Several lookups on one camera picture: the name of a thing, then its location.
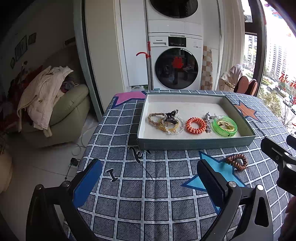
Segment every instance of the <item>washing machine door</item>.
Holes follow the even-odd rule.
[[[186,18],[198,8],[197,0],[150,0],[152,6],[161,14],[171,18]]]
[[[198,75],[198,63],[189,51],[170,48],[155,63],[155,74],[166,87],[181,90],[190,86]]]

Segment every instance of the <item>window frame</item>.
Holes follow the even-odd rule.
[[[258,96],[266,61],[266,19],[260,0],[248,0],[251,8],[252,23],[245,22],[245,34],[257,36],[257,53],[253,79],[258,82],[254,96]]]

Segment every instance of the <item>blue star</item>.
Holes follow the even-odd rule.
[[[200,159],[205,159],[211,167],[216,172],[220,172],[223,177],[226,179],[227,182],[234,181],[236,184],[240,187],[245,187],[246,185],[234,174],[234,167],[228,165],[224,160],[218,161],[217,159],[203,153],[200,153]],[[205,186],[203,185],[202,181],[200,180],[198,175],[195,175],[193,178],[191,178],[189,181],[182,184],[184,187],[200,190],[206,192]],[[220,207],[215,207],[214,209],[216,213],[218,214],[220,211]]]

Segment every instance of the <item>green transparent bangle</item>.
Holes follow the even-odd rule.
[[[221,128],[218,124],[219,123],[226,123],[226,128]],[[213,121],[213,129],[220,135],[224,137],[232,137],[237,132],[237,125],[236,123],[230,119],[228,116],[217,116],[214,118]]]

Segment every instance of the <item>table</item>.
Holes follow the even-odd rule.
[[[278,170],[261,152],[260,143],[268,136],[295,156],[285,141],[289,135],[286,128],[256,97],[221,91],[181,92],[225,95],[242,111],[256,133],[250,146],[201,151],[217,161],[235,153],[248,158],[246,170],[234,173],[248,187],[264,186],[274,236],[278,237],[289,194],[276,185]],[[102,240],[199,240],[216,218],[216,208],[206,192],[185,187],[184,183],[197,174],[196,164],[203,154],[197,150],[140,151],[136,133],[144,98],[145,92],[129,92],[112,99],[78,167],[82,171],[98,158],[103,172],[78,210]],[[111,182],[106,172],[110,169],[118,180]],[[224,240],[231,239],[241,214],[239,207]],[[66,223],[64,229],[72,235]]]

